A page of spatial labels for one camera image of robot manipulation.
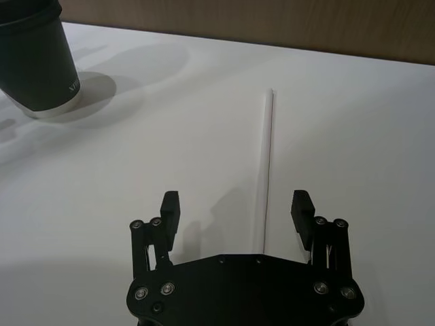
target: white tabletop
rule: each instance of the white tabletop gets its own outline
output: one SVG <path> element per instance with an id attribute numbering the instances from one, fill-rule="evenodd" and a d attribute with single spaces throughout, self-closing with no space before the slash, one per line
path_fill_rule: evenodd
<path id="1" fill-rule="evenodd" d="M 433 244 L 424 214 L 433 179 L 420 172 L 434 157 L 423 119 L 433 68 L 96 26 L 65 31 L 82 108 L 37 121 L 0 97 L 0 324 L 135 325 L 125 305 L 128 224 L 157 216 L 167 190 L 181 198 L 175 263 L 254 252 L 268 88 L 277 93 L 268 253 L 302 261 L 288 207 L 293 189 L 307 189 L 319 213 L 351 223 L 367 301 L 354 325 L 405 326 L 407 311 L 429 321 L 419 300 L 434 288 L 433 254 L 419 253 Z M 397 156 L 403 146 L 414 156 Z M 394 158 L 403 163 L 386 168 Z"/>
<path id="2" fill-rule="evenodd" d="M 266 252 L 303 261 L 289 209 L 305 189 L 350 224 L 352 325 L 432 325 L 435 67 L 315 56 L 277 91 Z"/>
<path id="3" fill-rule="evenodd" d="M 135 325 L 129 223 L 178 190 L 175 263 L 254 251 L 267 82 L 281 50 L 65 24 L 81 109 L 0 98 L 0 325 Z"/>

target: white straw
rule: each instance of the white straw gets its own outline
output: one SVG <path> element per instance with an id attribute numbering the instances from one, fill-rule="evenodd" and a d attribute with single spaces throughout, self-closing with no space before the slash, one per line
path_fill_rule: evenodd
<path id="1" fill-rule="evenodd" d="M 260 153 L 260 173 L 258 175 L 258 189 L 256 199 L 256 234 L 254 242 L 255 252 L 266 251 L 266 222 L 268 213 L 269 179 L 271 174 L 271 145 L 273 135 L 273 107 L 275 95 L 272 89 L 266 93 L 264 105 L 264 120 L 262 146 Z"/>

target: black paper cup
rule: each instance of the black paper cup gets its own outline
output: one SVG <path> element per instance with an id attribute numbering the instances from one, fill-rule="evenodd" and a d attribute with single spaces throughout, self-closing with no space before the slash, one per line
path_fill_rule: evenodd
<path id="1" fill-rule="evenodd" d="M 70 111 L 80 81 L 58 0 L 0 0 L 0 89 L 37 118 Z"/>

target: black metal plate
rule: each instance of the black metal plate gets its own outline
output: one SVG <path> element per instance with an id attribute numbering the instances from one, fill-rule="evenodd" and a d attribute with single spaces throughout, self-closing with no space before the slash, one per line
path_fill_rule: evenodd
<path id="1" fill-rule="evenodd" d="M 316 293 L 316 281 L 329 292 Z M 167 282 L 175 290 L 163 295 Z M 149 293 L 136 300 L 140 287 Z M 344 298 L 343 287 L 352 287 L 356 298 Z M 154 304 L 162 311 L 153 312 Z M 265 255 L 221 255 L 138 276 L 127 306 L 140 325 L 329 326 L 359 315 L 364 298 L 353 279 L 327 269 Z"/>

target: wooden wall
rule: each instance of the wooden wall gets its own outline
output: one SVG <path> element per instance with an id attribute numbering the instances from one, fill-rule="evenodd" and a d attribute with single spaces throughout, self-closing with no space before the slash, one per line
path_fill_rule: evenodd
<path id="1" fill-rule="evenodd" d="M 65 21 L 435 65 L 435 0 L 60 0 Z"/>

